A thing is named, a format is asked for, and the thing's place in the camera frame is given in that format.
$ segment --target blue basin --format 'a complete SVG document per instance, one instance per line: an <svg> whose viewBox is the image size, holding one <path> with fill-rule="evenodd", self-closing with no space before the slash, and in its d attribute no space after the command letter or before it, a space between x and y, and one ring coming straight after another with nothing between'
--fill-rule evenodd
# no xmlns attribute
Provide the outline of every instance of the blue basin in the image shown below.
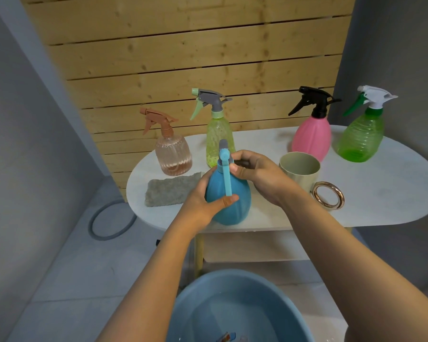
<svg viewBox="0 0 428 342"><path fill-rule="evenodd" d="M176 298L166 342L314 342L274 284L243 270L203 275Z"/></svg>

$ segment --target metal ring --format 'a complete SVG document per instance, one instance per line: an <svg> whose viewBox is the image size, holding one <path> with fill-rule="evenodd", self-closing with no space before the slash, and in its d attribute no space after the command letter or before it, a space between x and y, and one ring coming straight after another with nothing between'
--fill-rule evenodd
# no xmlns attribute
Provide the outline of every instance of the metal ring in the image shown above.
<svg viewBox="0 0 428 342"><path fill-rule="evenodd" d="M327 187L331 189L338 197L338 202L336 204L328 204L326 201L324 201L317 193L317 189L320 187ZM338 189L334 184L326 181L319 181L316 182L314 185L314 188L312 189L312 196L316 201L318 201L323 207L329 209L329 210L339 210L344 206L345 199L344 194L341 192L340 189Z"/></svg>

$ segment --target white table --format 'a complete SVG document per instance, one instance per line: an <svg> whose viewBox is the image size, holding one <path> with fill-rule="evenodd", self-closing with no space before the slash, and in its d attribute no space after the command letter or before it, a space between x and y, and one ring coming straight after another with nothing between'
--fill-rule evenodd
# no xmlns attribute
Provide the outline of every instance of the white table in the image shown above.
<svg viewBox="0 0 428 342"><path fill-rule="evenodd" d="M331 129L333 143L336 143L345 127L331 126ZM278 163L287 152L287 145L296 130L297 127L289 127L234 132L235 146L236 149L262 153ZM193 135L186 140L192 152L193 166L185 175L206 172L209 169L205 161L206 135ZM139 218L155 228L166 230L181 205L144 205L149 180L164 178L168 176L160 170L155 151L152 151L132 171L127 182L127 199ZM428 214L428 161L387 137L377 154L364 163L346 161L331 148L322 162L319 180L329 181L343 191L344 207L331 213L344 227L401 224ZM252 206L243 222L234 226L211 223L207 227L204 232L205 259L236 262L308 259L290 231L292 227L283 211L262 198L252 184L251 192ZM219 234L240 231L261 232Z"/></svg>

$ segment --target wooden table leg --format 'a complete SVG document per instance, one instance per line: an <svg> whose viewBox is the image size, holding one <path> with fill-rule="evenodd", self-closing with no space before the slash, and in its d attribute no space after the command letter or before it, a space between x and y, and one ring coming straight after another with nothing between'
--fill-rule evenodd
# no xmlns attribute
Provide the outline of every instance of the wooden table leg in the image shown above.
<svg viewBox="0 0 428 342"><path fill-rule="evenodd" d="M201 276L203 269L203 249L204 249L204 236L197 234L195 236L195 279Z"/></svg>

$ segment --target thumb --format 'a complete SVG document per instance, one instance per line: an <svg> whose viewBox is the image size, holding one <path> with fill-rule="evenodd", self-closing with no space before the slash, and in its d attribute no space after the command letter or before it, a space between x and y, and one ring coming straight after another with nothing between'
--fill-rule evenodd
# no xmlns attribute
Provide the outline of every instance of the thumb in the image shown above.
<svg viewBox="0 0 428 342"><path fill-rule="evenodd" d="M237 166L236 164L230 164L230 172L239 179L251 180L255 178L255 169L247 169L244 167Z"/></svg>
<svg viewBox="0 0 428 342"><path fill-rule="evenodd" d="M215 215L220 210L229 207L232 205L235 201L238 201L240 199L239 195L234 194L231 196L224 195L222 198L219 198L211 203L208 204L210 211L213 215Z"/></svg>

